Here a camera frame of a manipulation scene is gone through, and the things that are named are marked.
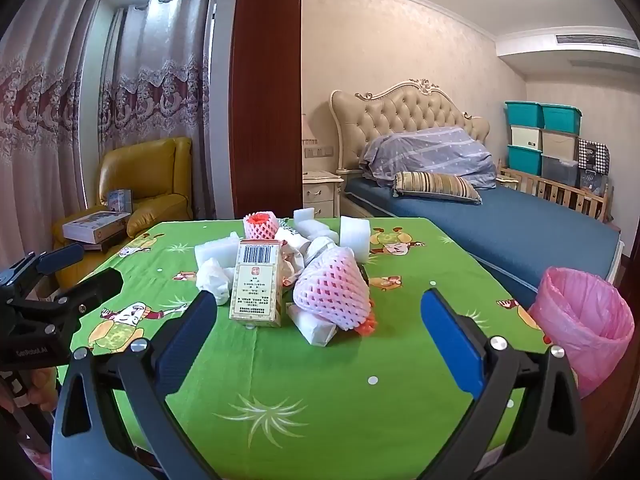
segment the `yellow leather armchair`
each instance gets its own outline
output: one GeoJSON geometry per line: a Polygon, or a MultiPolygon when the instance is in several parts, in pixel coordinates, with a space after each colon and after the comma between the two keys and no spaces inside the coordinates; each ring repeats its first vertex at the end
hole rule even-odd
{"type": "Polygon", "coordinates": [[[115,189],[130,189],[133,213],[127,238],[107,253],[86,251],[81,262],[56,273],[61,288],[69,288],[117,253],[133,238],[165,221],[191,220],[191,139],[152,140],[107,153],[100,166],[97,205],[53,224],[54,248],[69,244],[62,225],[107,209],[107,196],[115,189]]]}

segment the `wall outlet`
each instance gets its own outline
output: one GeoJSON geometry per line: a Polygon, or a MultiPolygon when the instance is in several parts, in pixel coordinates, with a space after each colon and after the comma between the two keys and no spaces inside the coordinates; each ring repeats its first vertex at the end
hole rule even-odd
{"type": "Polygon", "coordinates": [[[305,148],[305,158],[317,158],[320,156],[334,156],[334,147],[319,146],[318,148],[305,148]]]}

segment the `hand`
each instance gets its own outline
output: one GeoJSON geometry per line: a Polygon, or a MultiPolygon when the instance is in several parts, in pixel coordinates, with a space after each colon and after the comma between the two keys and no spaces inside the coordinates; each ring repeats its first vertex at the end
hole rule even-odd
{"type": "MultiPolygon", "coordinates": [[[[58,403],[58,392],[56,390],[56,369],[41,368],[31,371],[31,382],[29,388],[29,401],[31,404],[39,405],[43,412],[52,412],[58,403]]],[[[0,392],[0,406],[8,412],[14,412],[14,401],[7,397],[4,392],[0,392]]]]}

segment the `patterned curtain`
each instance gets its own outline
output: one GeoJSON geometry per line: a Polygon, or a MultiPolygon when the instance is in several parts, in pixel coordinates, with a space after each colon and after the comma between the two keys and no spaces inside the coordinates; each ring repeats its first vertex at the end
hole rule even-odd
{"type": "Polygon", "coordinates": [[[150,0],[111,23],[100,89],[100,157],[130,144],[189,137],[196,218],[213,218],[209,49],[215,0],[150,0]]]}
{"type": "Polygon", "coordinates": [[[78,100],[98,0],[26,0],[0,40],[0,268],[84,206],[78,100]]]}

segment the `ornate headboard frame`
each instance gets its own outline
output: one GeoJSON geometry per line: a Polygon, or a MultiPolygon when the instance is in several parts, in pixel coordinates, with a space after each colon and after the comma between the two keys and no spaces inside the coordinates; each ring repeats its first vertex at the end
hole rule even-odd
{"type": "Polygon", "coordinates": [[[329,108],[338,128],[338,174],[357,173],[368,142],[382,135],[416,132],[433,126],[460,126],[484,144],[489,122],[461,113],[451,98],[428,79],[402,81],[379,94],[335,90],[329,108]]]}

